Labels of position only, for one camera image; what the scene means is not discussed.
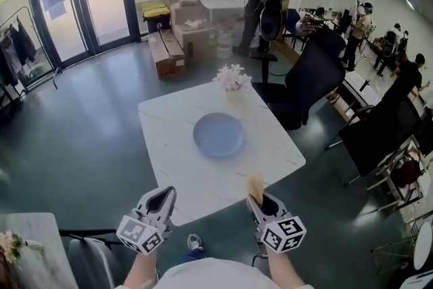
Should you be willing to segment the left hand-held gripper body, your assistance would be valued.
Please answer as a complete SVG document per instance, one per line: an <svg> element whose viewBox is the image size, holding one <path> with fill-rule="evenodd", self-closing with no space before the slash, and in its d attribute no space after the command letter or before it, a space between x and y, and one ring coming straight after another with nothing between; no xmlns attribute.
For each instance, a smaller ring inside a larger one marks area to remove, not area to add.
<svg viewBox="0 0 433 289"><path fill-rule="evenodd" d="M139 204L130 215L122 218L116 236L135 252L151 254L168 239L171 232L168 226L171 215L171 206L151 210Z"/></svg>

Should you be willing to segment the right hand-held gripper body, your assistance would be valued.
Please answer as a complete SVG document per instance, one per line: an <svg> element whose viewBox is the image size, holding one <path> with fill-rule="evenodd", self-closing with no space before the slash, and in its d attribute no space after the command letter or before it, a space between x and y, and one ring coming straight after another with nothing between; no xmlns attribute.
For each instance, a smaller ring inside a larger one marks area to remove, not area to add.
<svg viewBox="0 0 433 289"><path fill-rule="evenodd" d="M255 234L262 251L283 254L298 248L306 235L306 227L298 216L286 213L271 221L258 225Z"/></svg>

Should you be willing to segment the yellow sponge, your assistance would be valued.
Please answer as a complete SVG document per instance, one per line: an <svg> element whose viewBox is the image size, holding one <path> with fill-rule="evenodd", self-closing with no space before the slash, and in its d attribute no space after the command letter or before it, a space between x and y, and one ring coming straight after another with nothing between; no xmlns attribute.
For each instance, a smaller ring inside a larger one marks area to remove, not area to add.
<svg viewBox="0 0 433 289"><path fill-rule="evenodd" d="M262 206L265 189L263 178L257 173L250 174L246 178L246 185L248 195L252 197L259 206Z"/></svg>

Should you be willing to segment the blue big plate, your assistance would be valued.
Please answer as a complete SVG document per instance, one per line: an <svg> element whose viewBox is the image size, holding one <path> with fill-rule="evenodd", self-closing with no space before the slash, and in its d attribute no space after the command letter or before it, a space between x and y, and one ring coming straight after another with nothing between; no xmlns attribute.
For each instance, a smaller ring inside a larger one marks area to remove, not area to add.
<svg viewBox="0 0 433 289"><path fill-rule="evenodd" d="M222 112L204 115L193 127L193 140L208 158L235 156L243 148L245 139L246 132L240 120Z"/></svg>

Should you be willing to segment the person's left forearm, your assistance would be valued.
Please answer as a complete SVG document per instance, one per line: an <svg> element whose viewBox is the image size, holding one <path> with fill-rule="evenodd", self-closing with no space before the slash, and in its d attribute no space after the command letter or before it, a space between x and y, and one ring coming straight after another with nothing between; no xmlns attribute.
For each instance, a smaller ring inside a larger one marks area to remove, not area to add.
<svg viewBox="0 0 433 289"><path fill-rule="evenodd" d="M157 251L137 254L123 286L128 289L152 289L156 285Z"/></svg>

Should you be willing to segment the person's grey sneaker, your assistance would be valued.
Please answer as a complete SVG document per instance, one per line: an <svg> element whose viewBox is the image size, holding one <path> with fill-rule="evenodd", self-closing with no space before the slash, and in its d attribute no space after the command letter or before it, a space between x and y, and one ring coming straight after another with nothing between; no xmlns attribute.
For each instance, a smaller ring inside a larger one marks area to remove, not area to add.
<svg viewBox="0 0 433 289"><path fill-rule="evenodd" d="M189 234L187 238L187 246L192 252L203 251L202 240L198 234Z"/></svg>

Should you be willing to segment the person's blue trouser leg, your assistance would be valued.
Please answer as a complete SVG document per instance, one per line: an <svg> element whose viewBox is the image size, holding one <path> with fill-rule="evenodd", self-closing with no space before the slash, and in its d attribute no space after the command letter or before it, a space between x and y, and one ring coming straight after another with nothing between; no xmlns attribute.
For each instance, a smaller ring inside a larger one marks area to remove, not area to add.
<svg viewBox="0 0 433 289"><path fill-rule="evenodd" d="M190 250L187 254L184 254L183 256L179 257L177 259L177 264L188 263L188 262L197 261L205 258L206 258L205 252L202 249L197 248L194 250Z"/></svg>

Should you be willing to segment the person's white shirt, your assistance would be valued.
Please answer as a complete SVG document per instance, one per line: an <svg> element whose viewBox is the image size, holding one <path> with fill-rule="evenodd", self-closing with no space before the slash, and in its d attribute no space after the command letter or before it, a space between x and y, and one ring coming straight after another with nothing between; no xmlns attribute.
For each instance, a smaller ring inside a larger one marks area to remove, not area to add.
<svg viewBox="0 0 433 289"><path fill-rule="evenodd" d="M280 289L257 268L236 261L205 258L170 268L140 289Z"/></svg>

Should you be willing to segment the cream flower vase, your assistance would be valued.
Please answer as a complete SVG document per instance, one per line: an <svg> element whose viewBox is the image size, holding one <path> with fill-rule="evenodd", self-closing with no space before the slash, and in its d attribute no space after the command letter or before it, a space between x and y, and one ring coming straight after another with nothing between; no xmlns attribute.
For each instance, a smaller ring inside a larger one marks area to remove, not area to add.
<svg viewBox="0 0 433 289"><path fill-rule="evenodd" d="M243 89L226 90L225 99L231 104L239 104L244 100L246 92Z"/></svg>

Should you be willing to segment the black mesh office chair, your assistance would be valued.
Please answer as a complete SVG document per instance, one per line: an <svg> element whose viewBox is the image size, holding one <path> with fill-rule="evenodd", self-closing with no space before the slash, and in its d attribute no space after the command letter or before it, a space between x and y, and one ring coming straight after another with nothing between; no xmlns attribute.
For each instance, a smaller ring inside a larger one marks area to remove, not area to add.
<svg viewBox="0 0 433 289"><path fill-rule="evenodd" d="M420 116L413 102L403 98L398 104L363 108L365 118L346 124L338 132L340 143L348 151L358 175L346 182L348 186L360 177L376 173L382 162L393 155L412 136Z"/></svg>
<svg viewBox="0 0 433 289"><path fill-rule="evenodd" d="M344 48L345 41L337 32L329 28L316 30L283 84L268 81L269 63L277 61L275 55L250 55L262 67L262 81L252 86L286 131L307 124L311 107L342 83L345 69L339 55Z"/></svg>

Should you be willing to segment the long cardboard box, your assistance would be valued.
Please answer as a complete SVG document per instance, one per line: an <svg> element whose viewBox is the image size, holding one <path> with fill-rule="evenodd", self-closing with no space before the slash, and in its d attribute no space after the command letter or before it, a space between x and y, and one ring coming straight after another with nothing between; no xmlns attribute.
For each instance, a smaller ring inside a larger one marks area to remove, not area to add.
<svg viewBox="0 0 433 289"><path fill-rule="evenodd" d="M159 79L183 74L185 54L172 30L159 30L147 35L152 59Z"/></svg>

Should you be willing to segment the black clothes rack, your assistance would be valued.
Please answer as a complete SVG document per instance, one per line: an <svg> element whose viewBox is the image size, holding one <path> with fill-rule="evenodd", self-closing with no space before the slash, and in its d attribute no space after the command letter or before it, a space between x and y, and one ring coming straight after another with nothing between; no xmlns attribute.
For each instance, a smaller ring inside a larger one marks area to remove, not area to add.
<svg viewBox="0 0 433 289"><path fill-rule="evenodd" d="M24 64L21 64L13 45L11 27L16 30L23 28L27 32L31 43L35 46L34 60L27 59ZM24 100L31 91L47 82L51 82L54 88L58 89L57 79L62 75L63 70L56 67L49 59L29 7L19 7L3 20L0 24L0 43L3 43L1 46L3 52L10 57L8 65L17 80L15 85L2 83L12 99Z"/></svg>

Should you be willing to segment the clear water jug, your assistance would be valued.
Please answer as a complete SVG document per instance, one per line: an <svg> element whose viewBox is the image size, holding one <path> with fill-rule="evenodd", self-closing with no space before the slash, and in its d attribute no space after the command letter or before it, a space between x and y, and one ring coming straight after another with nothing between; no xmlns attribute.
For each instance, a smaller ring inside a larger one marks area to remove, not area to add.
<svg viewBox="0 0 433 289"><path fill-rule="evenodd" d="M219 59L229 59L233 55L233 36L228 29L222 28L216 36L216 56Z"/></svg>

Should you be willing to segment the black bin yellow lid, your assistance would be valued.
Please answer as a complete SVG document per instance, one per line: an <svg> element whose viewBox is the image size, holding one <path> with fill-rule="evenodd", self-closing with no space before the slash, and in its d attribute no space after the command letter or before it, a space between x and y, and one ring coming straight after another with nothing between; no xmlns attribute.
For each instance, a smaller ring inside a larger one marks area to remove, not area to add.
<svg viewBox="0 0 433 289"><path fill-rule="evenodd" d="M148 34L171 28L170 9L161 0L142 2L140 5L141 18L146 25Z"/></svg>

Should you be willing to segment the open cardboard box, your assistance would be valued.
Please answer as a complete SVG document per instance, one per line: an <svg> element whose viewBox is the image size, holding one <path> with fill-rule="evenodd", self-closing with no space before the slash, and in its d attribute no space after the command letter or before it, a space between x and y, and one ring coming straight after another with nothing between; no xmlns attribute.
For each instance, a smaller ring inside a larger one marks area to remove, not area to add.
<svg viewBox="0 0 433 289"><path fill-rule="evenodd" d="M187 21L205 20L210 21L210 10L201 3L195 5L174 4L170 7L171 24L180 25Z"/></svg>

